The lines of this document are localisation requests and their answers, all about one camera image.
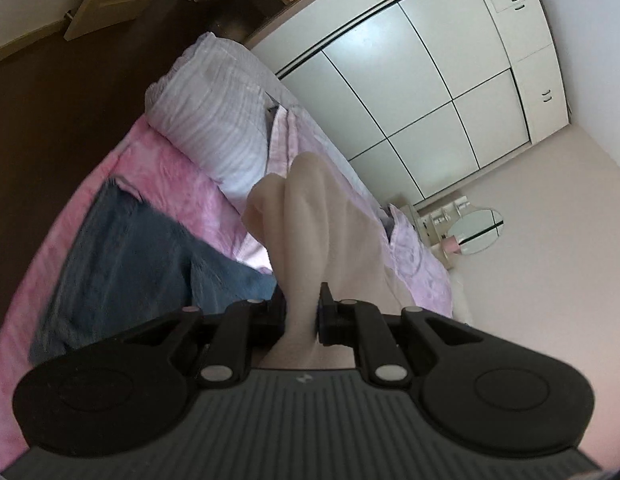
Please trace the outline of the cream garment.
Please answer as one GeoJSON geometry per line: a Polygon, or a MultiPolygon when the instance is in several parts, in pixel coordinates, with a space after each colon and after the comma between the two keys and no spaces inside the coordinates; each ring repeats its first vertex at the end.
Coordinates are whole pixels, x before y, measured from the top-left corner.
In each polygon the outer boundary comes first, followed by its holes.
{"type": "Polygon", "coordinates": [[[387,314],[414,302],[387,265],[387,235],[380,221],[350,200],[342,180],[316,154],[297,156],[285,177],[262,178],[248,196],[243,222],[267,248],[287,302],[285,333],[261,359],[263,368],[353,367],[352,349],[324,347],[316,339],[323,284],[337,300],[363,300],[387,314]]]}

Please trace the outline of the pink cup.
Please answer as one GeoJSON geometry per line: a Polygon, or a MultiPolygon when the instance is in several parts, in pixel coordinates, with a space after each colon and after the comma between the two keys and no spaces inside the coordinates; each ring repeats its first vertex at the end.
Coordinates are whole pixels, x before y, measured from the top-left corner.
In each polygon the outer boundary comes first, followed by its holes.
{"type": "Polygon", "coordinates": [[[460,254],[462,252],[461,244],[459,244],[455,236],[445,237],[441,240],[441,249],[445,255],[460,254]]]}

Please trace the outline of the white dressing table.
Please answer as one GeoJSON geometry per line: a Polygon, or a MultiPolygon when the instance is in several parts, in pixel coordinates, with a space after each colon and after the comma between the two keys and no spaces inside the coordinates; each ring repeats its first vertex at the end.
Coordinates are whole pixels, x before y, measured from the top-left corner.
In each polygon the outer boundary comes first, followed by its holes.
{"type": "MultiPolygon", "coordinates": [[[[392,220],[388,216],[387,206],[383,207],[383,212],[387,214],[386,223],[388,237],[392,229],[392,220]]],[[[445,255],[441,249],[441,240],[447,237],[447,230],[452,224],[459,220],[467,212],[478,209],[466,196],[456,197],[451,202],[442,203],[439,206],[428,206],[425,211],[418,212],[412,205],[397,207],[413,224],[421,241],[431,250],[432,254],[443,264],[447,270],[452,270],[455,266],[459,254],[445,255]]]]}

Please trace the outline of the blue jeans garment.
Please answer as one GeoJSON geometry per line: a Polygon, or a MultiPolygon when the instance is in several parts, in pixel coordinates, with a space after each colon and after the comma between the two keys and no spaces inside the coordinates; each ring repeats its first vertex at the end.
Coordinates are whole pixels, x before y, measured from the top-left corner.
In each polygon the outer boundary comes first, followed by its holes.
{"type": "Polygon", "coordinates": [[[183,307],[221,314],[239,300],[268,300],[275,286],[274,276],[222,255],[108,180],[70,247],[29,361],[39,365],[183,307]]]}

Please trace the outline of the round mirror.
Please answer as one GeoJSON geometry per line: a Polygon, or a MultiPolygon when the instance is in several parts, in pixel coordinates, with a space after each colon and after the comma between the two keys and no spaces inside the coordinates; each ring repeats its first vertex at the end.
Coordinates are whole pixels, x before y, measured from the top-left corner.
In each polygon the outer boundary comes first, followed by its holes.
{"type": "Polygon", "coordinates": [[[491,208],[476,209],[464,214],[447,230],[447,237],[455,236],[461,244],[459,255],[469,256],[490,248],[500,238],[504,217],[491,208]]]}

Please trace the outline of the pink rose blanket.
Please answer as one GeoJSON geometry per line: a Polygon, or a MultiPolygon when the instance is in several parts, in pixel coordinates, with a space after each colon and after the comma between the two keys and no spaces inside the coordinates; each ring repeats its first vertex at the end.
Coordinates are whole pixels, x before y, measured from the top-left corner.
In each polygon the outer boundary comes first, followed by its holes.
{"type": "Polygon", "coordinates": [[[191,234],[262,273],[267,251],[245,230],[239,213],[194,162],[144,118],[81,182],[55,219],[14,293],[0,329],[0,471],[27,451],[12,411],[12,396],[30,370],[28,352],[39,315],[50,299],[67,252],[103,182],[120,177],[191,234]]]}

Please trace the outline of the pink pillow near door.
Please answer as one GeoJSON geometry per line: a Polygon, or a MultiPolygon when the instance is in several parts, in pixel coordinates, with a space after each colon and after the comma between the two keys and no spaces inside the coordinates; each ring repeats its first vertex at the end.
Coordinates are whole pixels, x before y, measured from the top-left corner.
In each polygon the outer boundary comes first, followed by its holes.
{"type": "Polygon", "coordinates": [[[289,108],[280,105],[271,127],[267,173],[286,177],[293,160],[302,153],[313,153],[324,159],[352,200],[365,205],[379,218],[383,216],[380,203],[310,114],[298,105],[289,108]]]}

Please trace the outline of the white striped pillow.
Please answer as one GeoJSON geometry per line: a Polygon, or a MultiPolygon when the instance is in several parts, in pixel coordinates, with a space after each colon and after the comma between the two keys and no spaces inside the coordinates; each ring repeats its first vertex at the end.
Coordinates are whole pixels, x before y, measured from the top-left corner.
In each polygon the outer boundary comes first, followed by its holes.
{"type": "Polygon", "coordinates": [[[272,113],[296,102],[242,44],[206,32],[148,87],[145,117],[242,212],[267,170],[272,113]]]}

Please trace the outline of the white wardrobe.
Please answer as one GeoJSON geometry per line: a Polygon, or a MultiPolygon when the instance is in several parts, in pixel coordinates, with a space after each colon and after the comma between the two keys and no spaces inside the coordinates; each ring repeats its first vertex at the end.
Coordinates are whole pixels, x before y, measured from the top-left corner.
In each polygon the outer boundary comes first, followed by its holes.
{"type": "Polygon", "coordinates": [[[431,203],[568,123],[541,0],[299,0],[249,47],[381,203],[431,203]]]}

